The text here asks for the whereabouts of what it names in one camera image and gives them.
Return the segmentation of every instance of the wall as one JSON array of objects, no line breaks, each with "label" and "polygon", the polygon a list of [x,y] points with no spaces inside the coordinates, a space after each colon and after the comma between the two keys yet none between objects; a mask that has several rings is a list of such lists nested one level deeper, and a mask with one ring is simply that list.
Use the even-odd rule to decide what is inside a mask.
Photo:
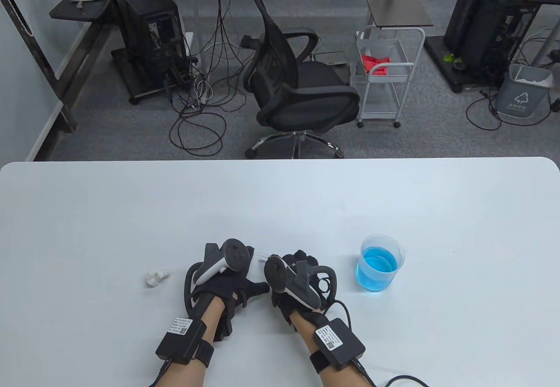
[{"label": "wall", "polygon": [[0,167],[25,161],[62,104],[0,5]]},{"label": "wall", "polygon": [[[35,38],[60,76],[88,24],[53,20],[61,0],[16,0]],[[0,167],[34,159],[62,103],[42,75],[4,7],[0,5]]]},{"label": "wall", "polygon": [[57,78],[89,26],[89,23],[53,20],[49,17],[49,11],[60,1],[16,0]]}]

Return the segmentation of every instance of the forearm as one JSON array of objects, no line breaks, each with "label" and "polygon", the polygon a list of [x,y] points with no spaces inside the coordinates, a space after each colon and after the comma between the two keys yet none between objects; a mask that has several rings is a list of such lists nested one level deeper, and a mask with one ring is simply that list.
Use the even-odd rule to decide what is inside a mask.
[{"label": "forearm", "polygon": [[[290,320],[292,320],[292,324],[297,329],[298,333],[300,333],[309,349],[309,353],[312,354],[318,351],[319,348],[313,341],[313,333],[316,327],[304,319],[297,311],[292,313]],[[342,371],[336,371],[333,367],[329,366],[321,371],[319,376],[321,377],[324,387],[371,387],[366,379],[364,379],[352,365],[346,367]]]},{"label": "forearm", "polygon": [[[224,302],[215,297],[202,316],[206,325],[206,332],[202,339],[212,344],[220,316],[224,311]],[[198,359],[192,359],[188,365],[172,363],[162,376],[157,387],[202,387],[206,367]]]}]

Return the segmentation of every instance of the rolling cart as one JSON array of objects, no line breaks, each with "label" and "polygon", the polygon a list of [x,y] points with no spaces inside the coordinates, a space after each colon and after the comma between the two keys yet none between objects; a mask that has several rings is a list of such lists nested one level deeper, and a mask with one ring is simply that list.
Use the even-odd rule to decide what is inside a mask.
[{"label": "rolling cart", "polygon": [[[364,127],[365,119],[390,119],[394,120],[393,125],[398,128],[426,33],[420,27],[391,27],[382,31],[394,31],[393,38],[384,38],[381,36],[382,31],[372,33],[375,29],[375,25],[369,25],[363,31],[356,32],[356,50],[350,62],[350,84],[360,93],[357,126]],[[412,61],[406,56],[402,42],[396,38],[399,31],[418,37],[418,46],[413,44],[416,49],[412,50]],[[377,59],[388,57],[389,62],[380,63],[366,72],[361,55]],[[386,68],[387,74],[376,75],[375,72],[380,68]]]}]

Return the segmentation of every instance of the glove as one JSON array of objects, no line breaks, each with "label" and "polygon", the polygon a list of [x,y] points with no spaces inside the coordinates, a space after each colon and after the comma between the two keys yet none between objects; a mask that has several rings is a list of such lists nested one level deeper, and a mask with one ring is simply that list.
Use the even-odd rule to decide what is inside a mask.
[{"label": "glove", "polygon": [[[254,248],[247,246],[250,259],[254,254]],[[210,293],[219,297],[224,302],[226,308],[220,318],[218,327],[216,329],[215,341],[221,341],[224,337],[232,333],[231,320],[235,315],[235,309],[239,305],[247,306],[247,301],[250,298],[263,295],[270,291],[270,287],[266,282],[254,283],[247,279],[249,266],[246,269],[236,272],[231,269],[226,269],[223,273],[217,273],[212,276],[208,281],[202,285],[198,285],[190,293],[190,286],[192,275],[200,267],[202,263],[196,263],[188,271],[185,279],[185,306],[189,316],[193,313],[192,300],[197,301],[200,295]]]},{"label": "glove", "polygon": [[[315,267],[318,266],[319,263],[316,258],[313,256],[308,256],[302,250],[296,251],[294,255],[285,255],[282,257],[282,260],[286,262],[286,264],[290,267],[294,267],[298,261],[307,261],[310,266]],[[324,310],[326,307],[326,299],[322,295],[324,293],[319,288],[319,277],[317,275],[312,275],[309,279],[309,285],[319,293],[321,297],[321,309]],[[305,305],[300,303],[297,299],[289,295],[288,293],[275,293],[272,292],[272,306],[278,307],[284,316],[284,319],[288,322],[288,324],[292,325],[292,321],[290,320],[290,315],[295,311],[299,311],[302,315],[311,313],[312,310],[308,309]]]}]

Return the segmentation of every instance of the red cloth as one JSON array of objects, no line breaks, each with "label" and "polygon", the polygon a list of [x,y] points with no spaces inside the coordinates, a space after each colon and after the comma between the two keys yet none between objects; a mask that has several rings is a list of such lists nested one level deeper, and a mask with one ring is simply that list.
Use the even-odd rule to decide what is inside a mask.
[{"label": "red cloth", "polygon": [[[364,68],[366,69],[366,73],[370,73],[370,71],[376,65],[379,65],[380,63],[389,63],[390,60],[388,57],[384,57],[383,59],[377,59],[372,56],[362,55],[362,62],[364,63]],[[387,75],[387,68],[382,67],[377,69],[374,72],[374,75]]]}]

